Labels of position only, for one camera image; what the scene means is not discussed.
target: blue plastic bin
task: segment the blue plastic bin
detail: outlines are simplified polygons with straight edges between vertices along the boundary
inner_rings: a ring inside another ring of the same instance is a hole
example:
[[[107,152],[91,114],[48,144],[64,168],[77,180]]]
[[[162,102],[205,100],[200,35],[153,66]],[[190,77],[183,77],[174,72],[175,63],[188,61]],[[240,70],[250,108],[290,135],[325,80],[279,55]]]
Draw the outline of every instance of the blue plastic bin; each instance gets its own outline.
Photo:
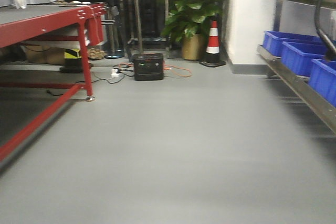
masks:
[[[281,62],[298,76],[310,77],[312,59],[322,59],[327,52],[323,45],[283,42]]]
[[[308,84],[336,106],[336,62],[313,59]]]
[[[275,57],[281,57],[282,42],[300,42],[305,44],[321,44],[319,37],[303,34],[290,34],[280,31],[265,31],[263,47]]]

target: black hose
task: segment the black hose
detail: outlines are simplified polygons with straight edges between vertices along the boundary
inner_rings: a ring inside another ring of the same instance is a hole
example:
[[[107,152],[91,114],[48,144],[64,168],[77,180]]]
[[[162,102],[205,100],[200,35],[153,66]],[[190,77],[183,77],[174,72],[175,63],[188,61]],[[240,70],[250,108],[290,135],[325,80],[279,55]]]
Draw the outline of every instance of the black hose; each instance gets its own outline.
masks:
[[[336,47],[333,44],[331,38],[323,31],[321,24],[320,24],[320,11],[321,11],[322,1],[323,0],[318,0],[316,3],[315,15],[314,15],[315,28],[316,28],[317,34],[319,35],[319,37],[322,39],[322,41],[328,48],[328,51],[325,55],[326,59],[333,60],[336,58]]]

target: gold plant pot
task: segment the gold plant pot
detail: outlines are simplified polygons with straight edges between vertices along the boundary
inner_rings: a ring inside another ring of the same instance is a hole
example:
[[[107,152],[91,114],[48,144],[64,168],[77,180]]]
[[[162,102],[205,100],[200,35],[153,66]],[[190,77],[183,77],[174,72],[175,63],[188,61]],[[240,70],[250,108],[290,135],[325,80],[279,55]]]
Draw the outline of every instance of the gold plant pot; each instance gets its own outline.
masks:
[[[182,57],[185,60],[200,60],[204,57],[206,51],[205,38],[200,34],[193,37],[183,38]]]

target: cardboard box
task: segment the cardboard box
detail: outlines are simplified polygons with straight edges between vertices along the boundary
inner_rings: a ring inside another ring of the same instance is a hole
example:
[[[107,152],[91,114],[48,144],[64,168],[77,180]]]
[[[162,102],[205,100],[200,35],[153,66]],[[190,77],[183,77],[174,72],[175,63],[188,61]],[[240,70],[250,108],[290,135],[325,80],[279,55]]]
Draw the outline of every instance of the cardboard box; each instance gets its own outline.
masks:
[[[25,46],[24,51],[29,63],[64,65],[64,48],[48,46]]]

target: gray tabletop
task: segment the gray tabletop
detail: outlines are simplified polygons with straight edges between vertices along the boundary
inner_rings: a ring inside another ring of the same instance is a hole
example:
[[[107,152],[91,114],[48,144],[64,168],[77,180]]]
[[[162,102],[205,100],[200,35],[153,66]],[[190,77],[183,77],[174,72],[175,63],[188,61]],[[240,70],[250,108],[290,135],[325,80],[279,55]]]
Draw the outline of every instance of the gray tabletop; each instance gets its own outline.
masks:
[[[64,5],[28,5],[26,9],[16,9],[15,6],[6,6],[0,8],[0,25],[16,22],[22,19],[34,18],[48,15],[56,12],[62,12],[65,9],[76,8],[78,6]]]

